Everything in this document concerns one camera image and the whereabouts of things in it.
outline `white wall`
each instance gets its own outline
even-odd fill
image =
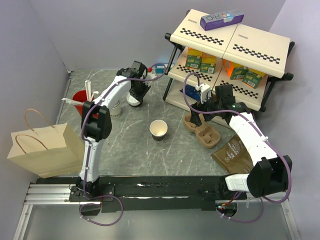
[[[243,23],[268,31],[285,0],[30,0],[68,70],[167,62],[186,11],[241,9]]]
[[[12,240],[37,176],[7,160],[10,133],[27,129],[27,108],[55,122],[68,73],[28,0],[1,1],[0,33],[0,238]],[[33,113],[28,118],[32,126],[45,125]]]
[[[275,85],[259,126],[292,161],[290,204],[306,240],[320,238],[319,0],[287,0],[271,32],[296,43],[286,64],[290,82]]]

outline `paper bag handle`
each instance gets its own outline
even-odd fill
[[[35,130],[29,125],[28,120],[27,120],[27,112],[29,112],[29,111],[34,111],[34,112],[36,112],[37,114],[40,115],[40,117],[43,118],[43,120],[46,121],[47,124],[49,124],[50,127],[52,127],[53,129],[55,128],[54,126],[51,125],[51,123],[45,118],[45,116],[44,116],[41,112],[38,112],[37,110],[35,110],[35,109],[33,109],[33,108],[29,108],[29,109],[27,109],[27,110],[24,112],[24,121],[25,121],[26,125],[27,125],[33,132],[34,132]]]
[[[39,143],[41,143],[41,145],[44,146],[44,148],[45,148],[46,150],[48,150],[48,148],[43,144],[43,142],[40,141],[39,139],[35,138],[34,136],[30,136],[30,135],[27,135],[27,134],[18,134],[18,135],[15,136],[14,139],[15,139],[16,144],[18,144],[18,146],[21,148],[21,150],[24,152],[24,154],[27,154],[27,152],[22,148],[22,146],[21,146],[20,143],[18,142],[18,139],[17,139],[18,136],[27,136],[27,137],[33,138],[34,140],[37,140]]]

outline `green box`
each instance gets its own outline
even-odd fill
[[[188,55],[186,57],[185,66],[192,69],[199,69],[201,64],[201,56]]]
[[[246,68],[245,66],[235,67],[233,69],[230,79],[231,80],[243,79],[247,73],[248,73],[248,68]]]
[[[232,61],[222,59],[222,62],[230,80],[243,79],[249,70],[246,66],[240,65]]]
[[[210,63],[201,63],[200,72],[201,73],[208,73],[208,74],[214,74],[216,69],[216,64],[210,64]]]
[[[200,66],[201,73],[214,74],[216,69],[217,58],[207,53],[202,54],[202,61]]]
[[[247,84],[249,87],[256,89],[264,75],[266,74],[250,68],[244,76],[242,82]]]

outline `orange box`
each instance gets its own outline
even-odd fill
[[[246,66],[242,66],[238,63],[228,61],[225,59],[222,59],[224,68],[226,72],[228,73],[228,76],[231,80],[234,79],[243,79],[246,73],[248,72],[248,68]]]

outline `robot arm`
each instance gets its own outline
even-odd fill
[[[232,174],[225,177],[225,183],[230,191],[250,192],[254,197],[282,192],[288,189],[288,173],[280,157],[273,151],[256,125],[252,113],[243,102],[236,103],[231,85],[215,87],[216,99],[209,94],[210,86],[205,83],[196,86],[201,92],[200,101],[192,108],[202,112],[217,111],[216,114],[205,114],[204,119],[210,121],[215,116],[224,119],[238,134],[245,148],[251,156],[253,169],[250,174]],[[199,114],[191,110],[190,121],[197,126],[201,125]],[[291,170],[292,161],[288,156],[284,159]]]
[[[105,139],[109,136],[112,129],[109,109],[112,109],[120,98],[129,92],[129,94],[140,103],[150,89],[148,82],[133,81],[125,79],[140,79],[143,74],[146,74],[144,79],[152,80],[156,77],[153,73],[145,73],[147,68],[141,62],[135,61],[130,68],[122,68],[117,72],[111,85],[104,90],[99,97],[93,102],[86,101],[83,104],[83,114],[81,125],[85,121],[85,117],[89,110],[99,104],[89,115],[84,127],[85,150],[82,169],[76,181],[79,189],[84,189],[90,196],[95,196],[99,184],[99,161],[101,151]]]

